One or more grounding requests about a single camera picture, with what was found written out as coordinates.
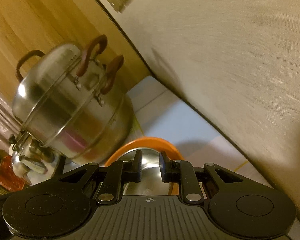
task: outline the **orange bowl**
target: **orange bowl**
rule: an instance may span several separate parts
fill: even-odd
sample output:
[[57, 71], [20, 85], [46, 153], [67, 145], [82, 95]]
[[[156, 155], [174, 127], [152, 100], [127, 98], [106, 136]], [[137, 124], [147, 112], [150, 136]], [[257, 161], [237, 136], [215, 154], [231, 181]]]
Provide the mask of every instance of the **orange bowl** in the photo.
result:
[[105, 166], [109, 166], [111, 163], [118, 160], [125, 152], [139, 147], [152, 148], [158, 152], [165, 151], [171, 160], [184, 160], [181, 153], [172, 143], [157, 137], [141, 137], [125, 144], [118, 149], [106, 161]]

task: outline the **pot handle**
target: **pot handle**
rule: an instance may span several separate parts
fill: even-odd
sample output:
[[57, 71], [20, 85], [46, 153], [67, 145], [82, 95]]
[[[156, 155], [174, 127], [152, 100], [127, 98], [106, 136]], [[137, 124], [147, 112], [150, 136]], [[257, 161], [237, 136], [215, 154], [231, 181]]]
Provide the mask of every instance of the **pot handle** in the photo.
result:
[[123, 55], [115, 57], [106, 68], [106, 84], [100, 89], [101, 94], [107, 94], [114, 85], [115, 75], [123, 65]]
[[21, 66], [31, 57], [33, 56], [39, 56], [43, 57], [44, 53], [41, 50], [31, 50], [27, 54], [25, 54], [19, 61], [16, 67], [16, 77], [21, 82], [23, 80], [23, 76], [20, 74], [20, 68]]
[[97, 56], [98, 54], [101, 54], [106, 49], [106, 46], [108, 45], [108, 38], [107, 38], [107, 36], [105, 36], [103, 34], [103, 35], [100, 35], [100, 36], [94, 38], [83, 49], [81, 63], [80, 63], [79, 69], [77, 71], [77, 77], [82, 77], [84, 75], [84, 73], [87, 71], [92, 50], [98, 44], [99, 44], [99, 49], [96, 51], [95, 56]]

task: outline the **pot lid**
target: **pot lid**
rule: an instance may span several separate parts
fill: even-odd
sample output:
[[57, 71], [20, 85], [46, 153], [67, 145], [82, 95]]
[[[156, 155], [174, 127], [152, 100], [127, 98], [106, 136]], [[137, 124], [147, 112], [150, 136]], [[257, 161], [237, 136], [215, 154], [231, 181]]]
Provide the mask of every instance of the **pot lid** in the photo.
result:
[[44, 55], [27, 73], [12, 101], [12, 113], [24, 123], [47, 91], [81, 58], [81, 49], [73, 43], [61, 44]]

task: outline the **ribbed gray panel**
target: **ribbed gray panel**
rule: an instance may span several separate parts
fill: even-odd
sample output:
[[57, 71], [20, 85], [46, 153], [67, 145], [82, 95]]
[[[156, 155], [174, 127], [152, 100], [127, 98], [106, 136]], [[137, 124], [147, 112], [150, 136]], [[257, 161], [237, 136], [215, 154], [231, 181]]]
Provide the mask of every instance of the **ribbed gray panel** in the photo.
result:
[[[200, 207], [177, 196], [123, 196], [99, 207], [77, 231], [60, 240], [237, 240], [216, 228]], [[288, 240], [286, 236], [277, 240]]]

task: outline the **red-brown handle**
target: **red-brown handle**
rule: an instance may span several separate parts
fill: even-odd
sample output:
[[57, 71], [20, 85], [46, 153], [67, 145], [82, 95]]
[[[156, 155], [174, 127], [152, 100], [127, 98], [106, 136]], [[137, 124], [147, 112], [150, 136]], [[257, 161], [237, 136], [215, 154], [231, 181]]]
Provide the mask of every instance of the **red-brown handle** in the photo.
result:
[[103, 88], [100, 89], [101, 94], [105, 95], [107, 94], [111, 88], [113, 87], [115, 75], [117, 71], [121, 68], [123, 65], [123, 55], [119, 55], [115, 57], [106, 68], [106, 84], [103, 86]]
[[101, 54], [106, 49], [106, 46], [108, 45], [108, 38], [107, 38], [107, 36], [100, 35], [100, 36], [94, 38], [83, 49], [81, 63], [80, 63], [79, 69], [77, 71], [77, 76], [78, 77], [82, 77], [84, 75], [84, 73], [87, 71], [92, 50], [98, 44], [99, 44], [99, 49], [96, 51], [96, 55]]
[[43, 57], [44, 53], [41, 50], [31, 50], [27, 54], [25, 54], [19, 61], [16, 67], [16, 77], [21, 82], [23, 80], [23, 76], [20, 74], [20, 68], [21, 66], [31, 57], [33, 56], [39, 56]]

